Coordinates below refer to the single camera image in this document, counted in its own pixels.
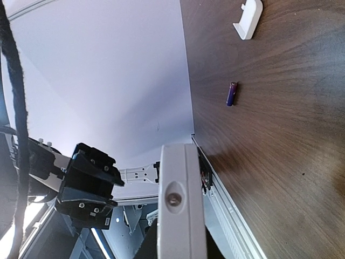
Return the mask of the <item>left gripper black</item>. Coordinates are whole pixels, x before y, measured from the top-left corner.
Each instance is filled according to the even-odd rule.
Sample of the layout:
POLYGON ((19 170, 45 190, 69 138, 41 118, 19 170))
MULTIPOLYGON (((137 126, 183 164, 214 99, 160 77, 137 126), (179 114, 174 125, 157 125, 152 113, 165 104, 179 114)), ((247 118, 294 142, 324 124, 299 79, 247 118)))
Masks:
POLYGON ((54 208, 67 215, 76 228, 108 230, 112 212, 113 187, 125 185, 116 160, 84 143, 76 145, 68 162, 54 208))

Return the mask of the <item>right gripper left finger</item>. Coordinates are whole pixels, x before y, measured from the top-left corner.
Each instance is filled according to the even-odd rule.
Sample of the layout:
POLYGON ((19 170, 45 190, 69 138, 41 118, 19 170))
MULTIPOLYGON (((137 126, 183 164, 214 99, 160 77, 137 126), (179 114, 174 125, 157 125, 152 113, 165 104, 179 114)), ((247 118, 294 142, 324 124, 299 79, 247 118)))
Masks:
POLYGON ((135 259, 157 259, 157 224, 149 228, 143 242, 136 252, 135 259))

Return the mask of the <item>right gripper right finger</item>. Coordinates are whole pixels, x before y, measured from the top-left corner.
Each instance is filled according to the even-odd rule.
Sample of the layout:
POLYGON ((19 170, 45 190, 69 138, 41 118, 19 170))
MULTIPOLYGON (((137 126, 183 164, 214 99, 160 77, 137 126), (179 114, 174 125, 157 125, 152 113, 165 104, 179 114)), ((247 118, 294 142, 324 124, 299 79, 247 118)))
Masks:
POLYGON ((206 229, 206 246, 208 259, 225 259, 208 229, 206 229))

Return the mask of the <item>white remote control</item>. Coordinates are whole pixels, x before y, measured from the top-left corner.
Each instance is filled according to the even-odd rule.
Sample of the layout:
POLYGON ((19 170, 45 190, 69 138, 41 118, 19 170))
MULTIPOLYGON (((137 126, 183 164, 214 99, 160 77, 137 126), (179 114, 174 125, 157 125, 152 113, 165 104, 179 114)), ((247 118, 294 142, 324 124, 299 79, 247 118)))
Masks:
POLYGON ((158 258, 206 258, 206 230, 197 147, 164 145, 158 188, 158 258))

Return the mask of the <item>purple AAA battery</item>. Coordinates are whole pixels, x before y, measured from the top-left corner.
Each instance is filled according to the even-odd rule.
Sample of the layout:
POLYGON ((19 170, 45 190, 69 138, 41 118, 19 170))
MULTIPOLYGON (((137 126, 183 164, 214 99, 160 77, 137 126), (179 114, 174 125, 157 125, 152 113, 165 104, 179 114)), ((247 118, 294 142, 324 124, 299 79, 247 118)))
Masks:
POLYGON ((226 105, 232 106, 235 100, 236 92, 237 92, 238 83, 232 81, 229 85, 229 91, 227 95, 226 105))

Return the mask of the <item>white battery cover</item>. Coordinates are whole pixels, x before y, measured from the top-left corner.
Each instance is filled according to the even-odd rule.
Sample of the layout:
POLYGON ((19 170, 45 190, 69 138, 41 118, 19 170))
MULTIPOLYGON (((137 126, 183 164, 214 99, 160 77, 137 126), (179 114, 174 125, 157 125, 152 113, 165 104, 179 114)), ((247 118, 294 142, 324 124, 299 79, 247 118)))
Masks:
POLYGON ((261 0, 246 0, 241 9, 241 18, 233 26, 241 40, 250 40, 263 12, 263 3, 261 0))

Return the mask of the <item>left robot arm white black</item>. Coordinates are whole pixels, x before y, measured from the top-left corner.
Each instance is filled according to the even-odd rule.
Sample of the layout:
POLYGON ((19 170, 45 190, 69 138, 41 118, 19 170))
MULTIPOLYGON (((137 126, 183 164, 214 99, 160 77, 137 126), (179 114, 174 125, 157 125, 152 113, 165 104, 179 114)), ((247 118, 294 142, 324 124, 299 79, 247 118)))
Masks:
POLYGON ((54 208, 67 215, 76 228, 108 230, 112 211, 117 206, 156 203, 160 163, 118 169, 115 159, 84 143, 76 145, 71 157, 60 154, 51 143, 28 138, 22 148, 15 129, 2 126, 10 158, 18 174, 18 197, 13 218, 15 234, 23 236, 30 180, 34 179, 55 194, 54 208))

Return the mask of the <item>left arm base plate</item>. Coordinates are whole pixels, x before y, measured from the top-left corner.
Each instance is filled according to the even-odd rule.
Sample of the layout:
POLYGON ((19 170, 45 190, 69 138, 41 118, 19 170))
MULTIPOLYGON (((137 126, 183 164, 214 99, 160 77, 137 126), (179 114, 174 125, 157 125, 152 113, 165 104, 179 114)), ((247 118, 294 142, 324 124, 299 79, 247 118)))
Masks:
POLYGON ((201 148, 198 147, 197 150, 198 150, 199 166, 200 166, 200 173, 201 173, 202 190, 203 190, 203 193, 206 194, 207 191, 210 191, 211 187, 213 186, 213 172, 201 148))

